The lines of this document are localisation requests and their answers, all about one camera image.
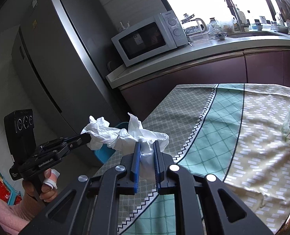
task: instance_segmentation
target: microwave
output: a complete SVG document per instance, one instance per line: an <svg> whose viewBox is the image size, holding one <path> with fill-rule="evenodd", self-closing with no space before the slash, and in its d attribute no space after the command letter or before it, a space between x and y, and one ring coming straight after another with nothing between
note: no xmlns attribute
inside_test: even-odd
<svg viewBox="0 0 290 235"><path fill-rule="evenodd" d="M126 66L188 44L173 11L147 18L111 38Z"/></svg>

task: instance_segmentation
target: tablecloth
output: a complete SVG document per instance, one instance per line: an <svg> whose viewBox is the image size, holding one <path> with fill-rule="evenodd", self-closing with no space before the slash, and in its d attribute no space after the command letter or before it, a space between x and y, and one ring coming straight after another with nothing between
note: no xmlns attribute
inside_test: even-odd
<svg viewBox="0 0 290 235"><path fill-rule="evenodd" d="M290 88L261 84L178 85L143 121L165 132L165 153L192 174L213 173L276 233L290 214L290 139L281 126ZM96 175L120 163L115 152ZM118 234L175 235L173 195L140 178L121 195Z"/></svg>

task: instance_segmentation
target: refrigerator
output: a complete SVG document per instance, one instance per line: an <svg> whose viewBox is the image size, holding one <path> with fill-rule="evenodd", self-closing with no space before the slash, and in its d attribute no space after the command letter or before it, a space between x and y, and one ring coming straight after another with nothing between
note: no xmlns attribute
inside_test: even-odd
<svg viewBox="0 0 290 235"><path fill-rule="evenodd" d="M89 116L104 117L112 127L128 121L127 103L105 79L109 67L123 63L111 41L117 33L99 0L30 3L14 41L13 64L58 137L80 134ZM74 151L86 164L101 165L88 147Z"/></svg>

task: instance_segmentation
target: finger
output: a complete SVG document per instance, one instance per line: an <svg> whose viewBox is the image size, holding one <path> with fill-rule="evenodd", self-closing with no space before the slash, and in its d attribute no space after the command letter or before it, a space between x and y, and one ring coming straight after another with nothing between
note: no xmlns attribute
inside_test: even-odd
<svg viewBox="0 0 290 235"><path fill-rule="evenodd" d="M23 180L22 186L23 186L25 192L27 192L29 195L33 195L35 188L31 182L29 182L27 180Z"/></svg>
<svg viewBox="0 0 290 235"><path fill-rule="evenodd" d="M55 191L54 195L50 197L49 199L44 200L44 202L52 202L57 197L57 195L58 195L58 192Z"/></svg>
<svg viewBox="0 0 290 235"><path fill-rule="evenodd" d="M47 184L43 184L42 187L41 187L41 191L42 191L43 193L47 193L47 192L49 192L50 190L51 190L51 187L50 187L49 185L47 185Z"/></svg>
<svg viewBox="0 0 290 235"><path fill-rule="evenodd" d="M51 169L47 169L47 170L44 171L45 178L48 179L50 177L50 175L51 175Z"/></svg>
<svg viewBox="0 0 290 235"><path fill-rule="evenodd" d="M56 189L52 189L47 193L41 193L39 198L42 200L47 200L47 199L51 198L55 194L55 192L56 192Z"/></svg>

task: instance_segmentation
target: countertop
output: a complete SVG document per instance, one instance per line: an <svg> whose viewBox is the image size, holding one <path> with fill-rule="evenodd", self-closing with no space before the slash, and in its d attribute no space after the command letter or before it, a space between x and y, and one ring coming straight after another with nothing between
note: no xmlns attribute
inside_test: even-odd
<svg viewBox="0 0 290 235"><path fill-rule="evenodd" d="M274 33L271 30L264 29L264 31ZM204 57L258 47L290 46L290 35L283 33L276 34L281 36L227 37L223 41L209 40L204 43L193 43L193 46L182 46L154 56L136 65L126 67L123 64L108 74L106 78L110 86L116 88L151 73L155 73L156 71Z"/></svg>

